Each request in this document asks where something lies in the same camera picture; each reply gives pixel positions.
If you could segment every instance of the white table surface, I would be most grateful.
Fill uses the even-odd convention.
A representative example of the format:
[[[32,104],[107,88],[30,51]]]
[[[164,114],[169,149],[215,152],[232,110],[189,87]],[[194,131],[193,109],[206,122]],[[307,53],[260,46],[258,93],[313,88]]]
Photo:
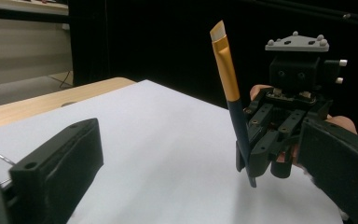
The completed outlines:
[[[91,118],[104,166],[68,223],[342,223],[296,167],[287,179],[267,170],[251,188],[235,168],[228,111],[148,80],[2,126],[0,153],[19,161]],[[8,168],[0,160],[0,181]]]

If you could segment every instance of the brush tip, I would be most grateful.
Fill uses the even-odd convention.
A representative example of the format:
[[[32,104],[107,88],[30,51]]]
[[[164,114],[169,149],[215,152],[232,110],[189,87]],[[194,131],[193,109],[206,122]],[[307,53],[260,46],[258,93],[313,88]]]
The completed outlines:
[[[212,41],[217,41],[226,35],[225,24],[223,21],[218,22],[210,32]]]

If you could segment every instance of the beige wall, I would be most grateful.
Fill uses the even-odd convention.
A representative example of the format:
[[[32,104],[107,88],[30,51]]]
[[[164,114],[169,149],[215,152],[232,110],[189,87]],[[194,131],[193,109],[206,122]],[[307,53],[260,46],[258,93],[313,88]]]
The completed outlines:
[[[0,20],[0,83],[72,70],[62,24]]]

